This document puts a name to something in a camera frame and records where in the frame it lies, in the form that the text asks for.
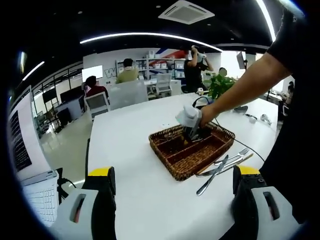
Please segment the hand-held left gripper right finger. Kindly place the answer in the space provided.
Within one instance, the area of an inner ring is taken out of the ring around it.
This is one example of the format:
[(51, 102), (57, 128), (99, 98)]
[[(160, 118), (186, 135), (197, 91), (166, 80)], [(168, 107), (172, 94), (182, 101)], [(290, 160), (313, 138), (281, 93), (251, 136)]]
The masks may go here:
[(293, 235), (292, 205), (259, 170), (233, 167), (232, 215), (245, 240), (287, 240)]

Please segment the person's right hand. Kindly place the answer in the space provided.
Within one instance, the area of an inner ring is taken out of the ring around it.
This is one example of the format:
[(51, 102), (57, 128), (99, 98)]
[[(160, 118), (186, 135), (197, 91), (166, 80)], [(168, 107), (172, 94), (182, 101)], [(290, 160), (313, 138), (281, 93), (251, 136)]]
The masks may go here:
[(218, 115), (219, 112), (212, 105), (204, 106), (201, 109), (201, 120), (199, 125), (201, 127), (204, 127), (207, 123), (211, 122)]

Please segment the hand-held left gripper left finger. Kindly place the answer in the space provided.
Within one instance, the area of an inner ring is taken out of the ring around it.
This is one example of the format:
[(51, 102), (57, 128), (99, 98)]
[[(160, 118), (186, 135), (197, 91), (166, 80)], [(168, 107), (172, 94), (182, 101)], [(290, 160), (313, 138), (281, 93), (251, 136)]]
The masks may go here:
[(59, 240), (115, 240), (116, 178), (112, 166), (88, 173), (59, 205), (56, 238)]

